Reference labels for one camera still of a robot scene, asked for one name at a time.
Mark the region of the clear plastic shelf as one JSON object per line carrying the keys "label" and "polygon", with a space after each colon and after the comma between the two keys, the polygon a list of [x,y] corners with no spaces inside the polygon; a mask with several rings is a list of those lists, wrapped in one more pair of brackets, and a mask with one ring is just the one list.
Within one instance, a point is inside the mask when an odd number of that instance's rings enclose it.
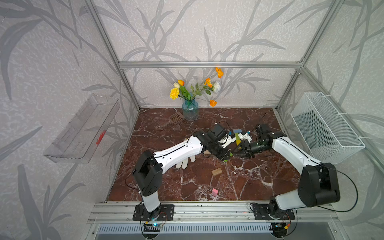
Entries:
{"label": "clear plastic shelf", "polygon": [[44,156],[54,163],[89,163],[120,106],[118,98],[91,94]]}

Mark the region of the dark wood block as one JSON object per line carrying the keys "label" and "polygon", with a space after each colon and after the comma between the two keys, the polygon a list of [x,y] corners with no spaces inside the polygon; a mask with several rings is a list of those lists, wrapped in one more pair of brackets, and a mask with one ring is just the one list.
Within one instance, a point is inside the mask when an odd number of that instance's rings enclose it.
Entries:
{"label": "dark wood block", "polygon": [[212,171],[212,175],[213,177],[215,176],[218,176],[218,175],[221,175],[223,173],[222,169],[221,168],[217,168],[215,170]]}

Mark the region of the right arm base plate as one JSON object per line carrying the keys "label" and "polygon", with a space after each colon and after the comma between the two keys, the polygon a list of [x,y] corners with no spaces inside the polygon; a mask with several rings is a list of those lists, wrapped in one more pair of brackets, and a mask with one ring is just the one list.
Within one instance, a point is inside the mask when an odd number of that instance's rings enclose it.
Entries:
{"label": "right arm base plate", "polygon": [[254,214],[255,220],[295,220],[293,210],[281,210],[276,204],[258,204],[250,203],[251,212]]}

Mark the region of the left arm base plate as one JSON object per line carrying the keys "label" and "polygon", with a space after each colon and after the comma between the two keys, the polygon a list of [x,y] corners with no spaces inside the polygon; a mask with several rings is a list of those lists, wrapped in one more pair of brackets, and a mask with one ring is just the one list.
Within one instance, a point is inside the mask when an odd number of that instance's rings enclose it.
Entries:
{"label": "left arm base plate", "polygon": [[160,204],[153,212],[148,212],[144,204],[136,205],[133,221],[172,221],[175,205]]}

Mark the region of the white cotton glove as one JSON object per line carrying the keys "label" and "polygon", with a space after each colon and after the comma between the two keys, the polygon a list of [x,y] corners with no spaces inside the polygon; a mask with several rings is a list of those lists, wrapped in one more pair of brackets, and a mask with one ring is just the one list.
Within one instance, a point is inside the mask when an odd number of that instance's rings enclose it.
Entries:
{"label": "white cotton glove", "polygon": [[175,157],[176,161],[176,168],[177,169],[186,169],[188,166],[188,162],[194,162],[196,160],[196,155],[195,154],[186,154],[182,153],[179,156]]}

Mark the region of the right circuit board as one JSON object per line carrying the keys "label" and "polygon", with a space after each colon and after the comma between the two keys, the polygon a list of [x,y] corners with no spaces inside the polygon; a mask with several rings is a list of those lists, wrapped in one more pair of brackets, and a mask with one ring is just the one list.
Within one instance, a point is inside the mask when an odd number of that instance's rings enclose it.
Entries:
{"label": "right circuit board", "polygon": [[288,229],[290,228],[291,224],[286,223],[271,223],[270,231],[272,231],[275,235],[287,235]]}

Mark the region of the left circuit board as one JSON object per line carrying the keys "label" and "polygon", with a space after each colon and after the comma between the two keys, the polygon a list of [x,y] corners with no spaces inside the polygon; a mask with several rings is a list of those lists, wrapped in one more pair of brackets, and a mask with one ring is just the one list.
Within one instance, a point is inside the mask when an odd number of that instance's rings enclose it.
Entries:
{"label": "left circuit board", "polygon": [[162,230],[166,222],[145,222],[143,224],[143,232],[144,233],[158,233]]}

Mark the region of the blue glass vase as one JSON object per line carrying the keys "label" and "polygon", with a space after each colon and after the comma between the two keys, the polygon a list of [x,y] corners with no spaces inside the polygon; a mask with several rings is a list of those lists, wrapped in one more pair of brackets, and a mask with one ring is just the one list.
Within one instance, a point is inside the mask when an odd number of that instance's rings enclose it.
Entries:
{"label": "blue glass vase", "polygon": [[195,121],[199,118],[199,104],[196,100],[184,100],[182,109],[187,121]]}

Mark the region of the lime green block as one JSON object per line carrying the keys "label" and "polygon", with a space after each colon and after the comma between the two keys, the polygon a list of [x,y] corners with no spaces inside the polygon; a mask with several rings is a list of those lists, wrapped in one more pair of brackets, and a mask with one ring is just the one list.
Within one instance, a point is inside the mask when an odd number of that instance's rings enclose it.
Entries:
{"label": "lime green block", "polygon": [[241,139],[239,137],[239,133],[235,133],[235,137],[236,137],[236,145],[238,146],[241,143]]}

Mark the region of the pink block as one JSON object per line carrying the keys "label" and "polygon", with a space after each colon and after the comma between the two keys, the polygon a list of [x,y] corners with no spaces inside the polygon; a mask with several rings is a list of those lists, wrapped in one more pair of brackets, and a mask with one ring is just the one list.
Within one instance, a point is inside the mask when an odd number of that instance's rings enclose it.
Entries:
{"label": "pink block", "polygon": [[212,189],[212,195],[214,196],[214,197],[216,197],[217,195],[218,195],[218,190],[217,189]]}

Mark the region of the artificial flowers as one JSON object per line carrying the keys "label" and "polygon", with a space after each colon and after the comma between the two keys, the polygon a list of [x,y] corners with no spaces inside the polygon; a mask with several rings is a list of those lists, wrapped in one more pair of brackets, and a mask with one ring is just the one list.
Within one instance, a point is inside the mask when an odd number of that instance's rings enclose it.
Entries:
{"label": "artificial flowers", "polygon": [[185,82],[178,80],[171,89],[170,98],[173,100],[180,98],[186,101],[192,101],[196,99],[196,96],[202,96],[203,94],[212,96],[212,93],[218,93],[221,90],[221,83],[219,81],[212,82],[211,78],[207,78],[200,84],[196,83],[195,85],[191,85],[190,89],[191,91],[188,91],[185,87]]}

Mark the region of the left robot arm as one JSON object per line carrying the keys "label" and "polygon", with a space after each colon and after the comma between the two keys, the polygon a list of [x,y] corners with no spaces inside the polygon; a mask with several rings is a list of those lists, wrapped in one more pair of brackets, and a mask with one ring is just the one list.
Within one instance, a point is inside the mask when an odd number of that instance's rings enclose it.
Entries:
{"label": "left robot arm", "polygon": [[231,153],[228,145],[231,143],[232,137],[228,131],[216,124],[211,130],[195,132],[183,142],[166,150],[154,153],[144,151],[135,165],[133,176],[147,213],[159,214],[161,211],[158,189],[167,170],[205,151],[221,161],[229,160]]}

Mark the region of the circuit board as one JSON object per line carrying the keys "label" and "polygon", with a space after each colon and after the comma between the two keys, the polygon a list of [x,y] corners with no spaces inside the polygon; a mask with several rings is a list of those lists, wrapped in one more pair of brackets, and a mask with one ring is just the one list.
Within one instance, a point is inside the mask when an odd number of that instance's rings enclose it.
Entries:
{"label": "circuit board", "polygon": [[158,233],[162,230],[166,222],[145,222],[143,224],[143,232],[144,233]]}
{"label": "circuit board", "polygon": [[271,223],[270,231],[272,231],[275,235],[287,235],[288,229],[290,228],[291,224],[286,223]]}

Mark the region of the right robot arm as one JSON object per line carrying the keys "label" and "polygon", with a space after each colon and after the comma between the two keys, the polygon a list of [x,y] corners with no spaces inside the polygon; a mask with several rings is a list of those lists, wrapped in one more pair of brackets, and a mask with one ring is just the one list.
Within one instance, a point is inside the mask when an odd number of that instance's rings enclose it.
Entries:
{"label": "right robot arm", "polygon": [[322,163],[297,147],[284,133],[272,132],[268,125],[257,126],[258,140],[247,139],[232,151],[239,158],[255,158],[257,154],[274,150],[290,162],[301,174],[298,188],[275,196],[268,205],[259,205],[273,218],[278,219],[297,208],[311,208],[340,200],[337,171],[334,165]]}

